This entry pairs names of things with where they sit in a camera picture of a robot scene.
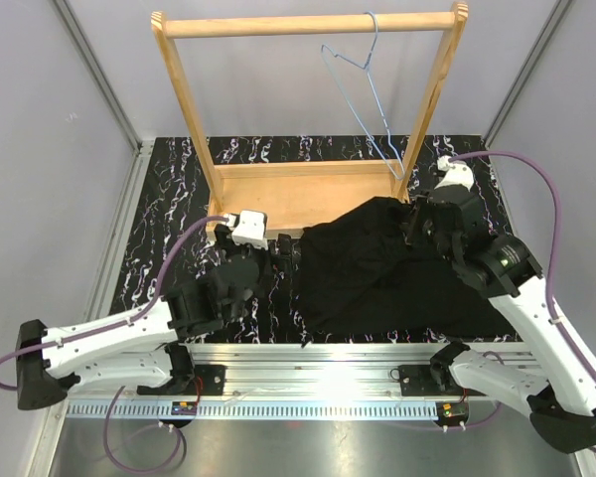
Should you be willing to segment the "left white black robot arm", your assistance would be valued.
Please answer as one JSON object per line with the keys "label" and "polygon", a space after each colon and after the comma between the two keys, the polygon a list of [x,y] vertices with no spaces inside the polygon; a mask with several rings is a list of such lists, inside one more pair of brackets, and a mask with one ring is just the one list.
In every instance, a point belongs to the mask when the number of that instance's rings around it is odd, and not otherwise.
{"label": "left white black robot arm", "polygon": [[291,237],[270,250],[243,225],[215,228],[224,261],[201,277],[128,311],[73,326],[24,322],[16,349],[20,410],[37,410],[70,393],[133,387],[142,395],[181,395],[198,382],[188,343],[244,319],[276,271],[292,269]]}

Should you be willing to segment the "black trousers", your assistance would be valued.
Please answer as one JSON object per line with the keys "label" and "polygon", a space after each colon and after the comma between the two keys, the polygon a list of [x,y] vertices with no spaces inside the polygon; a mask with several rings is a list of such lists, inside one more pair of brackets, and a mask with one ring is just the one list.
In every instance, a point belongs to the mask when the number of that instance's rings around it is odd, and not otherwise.
{"label": "black trousers", "polygon": [[410,208],[375,197],[300,237],[298,314],[330,342],[512,342],[512,325],[432,247],[406,245]]}

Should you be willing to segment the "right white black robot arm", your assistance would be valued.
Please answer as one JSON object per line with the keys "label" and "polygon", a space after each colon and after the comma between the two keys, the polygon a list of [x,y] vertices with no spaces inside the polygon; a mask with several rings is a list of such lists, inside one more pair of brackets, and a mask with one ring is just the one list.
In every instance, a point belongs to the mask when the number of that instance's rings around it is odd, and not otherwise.
{"label": "right white black robot arm", "polygon": [[466,344],[449,344],[430,361],[434,390],[452,395],[463,388],[493,398],[527,417],[559,452],[595,447],[596,361],[564,326],[527,246],[513,235],[491,234],[480,221],[482,201],[464,186],[423,193],[412,200],[411,212],[407,244],[435,248],[512,325],[544,372],[529,375]]}

